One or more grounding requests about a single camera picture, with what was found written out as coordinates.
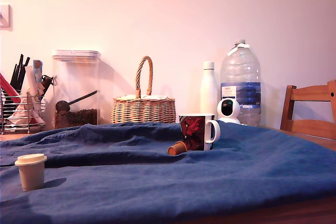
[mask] coffee cup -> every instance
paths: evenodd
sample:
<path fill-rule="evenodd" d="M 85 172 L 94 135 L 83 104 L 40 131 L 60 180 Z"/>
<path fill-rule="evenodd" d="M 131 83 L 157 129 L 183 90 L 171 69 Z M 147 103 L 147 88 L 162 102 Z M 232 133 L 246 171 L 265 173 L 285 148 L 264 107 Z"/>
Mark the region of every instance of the coffee cup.
<path fill-rule="evenodd" d="M 180 115 L 181 142 L 177 142 L 168 150 L 170 155 L 186 151 L 207 151 L 221 136 L 221 128 L 214 120 L 214 114 Z"/>
<path fill-rule="evenodd" d="M 44 154 L 29 154 L 20 156 L 15 161 L 19 168 L 21 185 L 24 191 L 40 189 L 44 185 Z"/>

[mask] basket handle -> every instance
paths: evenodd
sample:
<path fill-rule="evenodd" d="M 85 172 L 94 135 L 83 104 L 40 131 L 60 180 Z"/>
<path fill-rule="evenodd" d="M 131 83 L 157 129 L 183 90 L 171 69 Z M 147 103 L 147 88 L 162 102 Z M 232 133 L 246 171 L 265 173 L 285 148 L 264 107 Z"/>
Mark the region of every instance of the basket handle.
<path fill-rule="evenodd" d="M 145 61 L 148 61 L 149 64 L 149 83 L 148 83 L 148 89 L 147 89 L 147 95 L 152 94 L 152 84 L 153 84 L 153 62 L 152 59 L 149 56 L 145 56 L 142 58 L 138 70 L 136 72 L 136 78 L 135 78 L 135 87 L 136 87 L 136 98 L 141 97 L 141 89 L 140 89 L 140 74 L 141 74 L 141 69 Z"/>

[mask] camera lens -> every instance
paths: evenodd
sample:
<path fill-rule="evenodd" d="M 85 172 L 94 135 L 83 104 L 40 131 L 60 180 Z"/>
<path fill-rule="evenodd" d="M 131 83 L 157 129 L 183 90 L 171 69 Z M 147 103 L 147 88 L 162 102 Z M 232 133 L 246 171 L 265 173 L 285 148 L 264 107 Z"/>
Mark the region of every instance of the camera lens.
<path fill-rule="evenodd" d="M 225 100 L 222 102 L 222 114 L 225 116 L 232 115 L 233 102 L 231 100 Z"/>

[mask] bottle label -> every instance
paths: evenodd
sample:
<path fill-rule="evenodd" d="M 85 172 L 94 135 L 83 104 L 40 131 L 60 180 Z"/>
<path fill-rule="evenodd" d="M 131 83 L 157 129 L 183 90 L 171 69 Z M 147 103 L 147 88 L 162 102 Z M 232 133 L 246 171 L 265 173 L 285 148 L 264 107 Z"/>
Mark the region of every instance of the bottle label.
<path fill-rule="evenodd" d="M 224 82 L 220 88 L 222 99 L 236 99 L 243 109 L 260 109 L 260 82 Z"/>

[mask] blue cloth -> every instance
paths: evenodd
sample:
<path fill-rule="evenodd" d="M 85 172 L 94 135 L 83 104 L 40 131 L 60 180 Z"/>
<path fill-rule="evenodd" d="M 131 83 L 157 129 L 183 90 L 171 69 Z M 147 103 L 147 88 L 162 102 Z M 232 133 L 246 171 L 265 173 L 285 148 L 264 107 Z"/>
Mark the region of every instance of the blue cloth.
<path fill-rule="evenodd" d="M 336 195 L 336 152 L 219 122 L 211 151 L 169 156 L 178 124 L 85 125 L 1 142 L 1 224 L 170 223 Z M 45 153 L 24 192 L 18 156 Z"/>

